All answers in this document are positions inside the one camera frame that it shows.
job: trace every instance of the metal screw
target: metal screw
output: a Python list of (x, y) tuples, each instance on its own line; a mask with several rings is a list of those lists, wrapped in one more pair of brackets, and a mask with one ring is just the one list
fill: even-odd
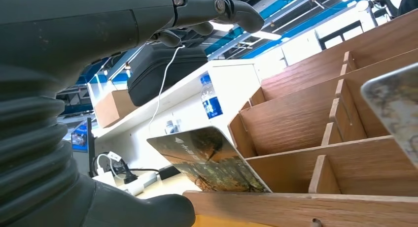
[(225, 1), (215, 0), (215, 9), (218, 13), (222, 14), (225, 11)]
[(174, 5), (175, 6), (180, 6), (184, 4), (184, 0), (174, 0)]

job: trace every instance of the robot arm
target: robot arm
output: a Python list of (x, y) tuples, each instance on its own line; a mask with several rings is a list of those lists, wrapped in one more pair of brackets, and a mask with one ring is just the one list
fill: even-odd
[(209, 20), (238, 23), (248, 32), (264, 24), (236, 0), (0, 0), (0, 42), (7, 49), (0, 62), (42, 71), (59, 65), (62, 86), (70, 86), (86, 65), (151, 37), (178, 45), (178, 37), (159, 39), (160, 32), (192, 26), (209, 34)]
[(175, 46), (170, 29), (264, 21), (235, 0), (0, 0), (0, 226), (189, 227), (180, 195), (140, 200), (79, 175), (61, 141), (62, 101), (86, 65), (146, 43)]

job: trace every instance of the wooden organizer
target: wooden organizer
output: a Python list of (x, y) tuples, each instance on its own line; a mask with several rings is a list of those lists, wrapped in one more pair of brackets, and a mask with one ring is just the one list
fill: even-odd
[(417, 32), (418, 10), (264, 80), (229, 129), (275, 193), (185, 192), (196, 213), (256, 226), (418, 226), (418, 170), (360, 94), (418, 61)]

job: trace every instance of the computer screen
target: computer screen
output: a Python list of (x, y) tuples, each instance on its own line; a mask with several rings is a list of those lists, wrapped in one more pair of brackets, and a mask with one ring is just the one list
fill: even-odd
[(71, 133), (72, 157), (75, 159), (78, 171), (93, 177), (91, 163), (95, 156), (94, 137), (91, 133), (91, 118), (81, 122)]

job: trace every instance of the water bottle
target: water bottle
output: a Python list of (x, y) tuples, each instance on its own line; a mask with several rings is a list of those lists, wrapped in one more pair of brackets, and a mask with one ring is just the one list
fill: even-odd
[(220, 126), (220, 115), (222, 115), (223, 112), (209, 75), (206, 74), (201, 77), (200, 82), (203, 85), (201, 94), (202, 103), (209, 121), (214, 126)]

